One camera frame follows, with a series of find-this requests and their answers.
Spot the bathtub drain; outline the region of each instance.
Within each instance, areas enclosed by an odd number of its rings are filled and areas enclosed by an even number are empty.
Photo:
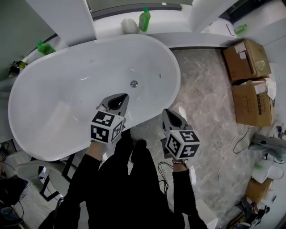
[[[138,86],[138,82],[137,81],[131,81],[130,86],[132,88],[136,88]]]

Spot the tile floor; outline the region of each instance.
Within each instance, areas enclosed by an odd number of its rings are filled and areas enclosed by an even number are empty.
[[[187,121],[199,133],[202,145],[188,162],[196,170],[197,183],[193,189],[196,198],[203,199],[219,218],[217,228],[220,228],[239,212],[233,206],[244,195],[255,162],[262,158],[248,149],[234,154],[234,145],[246,134],[236,151],[248,146],[257,129],[235,121],[231,87],[220,50],[190,49],[173,53],[181,68],[181,87],[170,108],[178,113],[184,110]],[[156,165],[160,161],[170,162],[163,156],[161,123],[161,117],[157,116],[131,129],[134,138],[147,141]],[[168,198],[172,203],[172,170],[165,165],[163,170],[169,180]],[[55,201],[42,203],[44,200],[37,195],[30,186],[22,200],[24,219],[31,228],[37,228],[55,205]],[[21,215],[21,208],[16,209]]]

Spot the bathtub rim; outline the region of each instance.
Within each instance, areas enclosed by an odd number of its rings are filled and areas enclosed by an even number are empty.
[[[82,43],[82,44],[78,44],[78,45],[74,45],[72,47],[67,47],[67,48],[64,48],[64,49],[61,49],[59,51],[56,51],[54,53],[51,53],[47,56],[43,56],[37,60],[35,60],[34,62],[30,63],[29,65],[27,65],[26,68],[23,69],[23,71],[19,74],[19,76],[17,77],[12,89],[11,89],[11,93],[10,93],[10,97],[9,97],[9,102],[8,102],[8,120],[9,120],[9,125],[10,125],[10,128],[11,128],[11,132],[14,136],[14,139],[16,140],[16,142],[19,144],[19,146],[22,148],[22,150],[24,150],[27,154],[31,155],[32,157],[36,158],[36,159],[39,159],[39,160],[43,160],[43,161],[56,161],[56,160],[59,160],[59,159],[62,159],[64,157],[67,157],[67,156],[70,156],[82,149],[85,149],[87,148],[89,145],[90,145],[90,141],[87,141],[85,142],[84,144],[80,144],[78,145],[77,147],[73,147],[72,149],[69,149],[67,151],[64,151],[62,152],[61,154],[58,154],[58,155],[55,155],[55,154],[52,154],[52,155],[49,155],[49,154],[36,154],[36,153],[33,153],[29,150],[27,150],[27,148],[21,143],[21,141],[18,139],[17,135],[15,134],[15,130],[13,128],[13,125],[11,124],[11,101],[12,101],[12,98],[13,98],[13,95],[14,95],[14,90],[16,88],[16,85],[19,83],[20,79],[22,78],[22,73],[23,72],[26,72],[28,69],[30,69],[32,66],[34,66],[35,64],[39,63],[39,62],[42,62],[48,58],[51,58],[53,56],[56,56],[56,55],[60,55],[64,52],[67,52],[67,51],[71,51],[71,50],[74,50],[74,49],[78,49],[79,47],[82,48],[84,46],[89,46],[91,43],[102,43],[102,42],[111,42],[111,41],[117,41],[117,40],[120,40],[120,39],[130,39],[131,37],[135,37],[135,39],[147,39],[147,40],[150,40],[158,45],[160,45],[162,48],[164,48],[166,50],[166,52],[169,54],[169,56],[171,57],[171,59],[173,60],[174,62],[174,65],[175,65],[175,68],[176,68],[176,73],[177,75],[174,76],[174,77],[177,77],[177,82],[176,82],[176,86],[175,86],[175,89],[173,91],[173,94],[171,96],[171,99],[165,104],[165,107],[162,108],[162,110],[158,110],[154,113],[150,113],[152,115],[148,115],[147,119],[145,121],[139,121],[139,122],[136,122],[135,125],[133,125],[132,127],[136,126],[136,125],[139,125],[143,122],[146,122],[158,115],[160,115],[163,111],[164,108],[169,108],[172,103],[174,102],[174,100],[176,99],[178,93],[179,93],[179,89],[180,89],[180,85],[181,85],[181,71],[180,71],[180,67],[179,67],[179,64],[178,64],[178,61],[176,59],[176,57],[174,56],[174,54],[171,52],[171,50],[166,46],[164,45],[161,41],[155,39],[155,38],[152,38],[150,36],[147,36],[147,35],[142,35],[142,34],[127,34],[127,35],[122,35],[122,36],[117,36],[117,37],[112,37],[112,38],[105,38],[105,39],[98,39],[98,40],[94,40],[94,41],[89,41],[89,42],[85,42],[85,43]]]

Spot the stacked cardboard box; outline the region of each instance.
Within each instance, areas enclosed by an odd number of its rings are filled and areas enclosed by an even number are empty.
[[[257,127],[271,126],[274,106],[263,80],[271,69],[263,46],[244,40],[223,53],[231,82],[245,81],[232,87],[236,122]]]

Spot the white bathtub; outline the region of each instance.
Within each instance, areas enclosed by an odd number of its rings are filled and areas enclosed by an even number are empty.
[[[103,98],[130,96],[126,128],[159,115],[174,101],[180,69],[172,52],[144,35],[76,45],[28,65],[9,98],[17,143],[31,156],[55,161],[90,144],[90,122]],[[138,82],[137,88],[130,86]]]

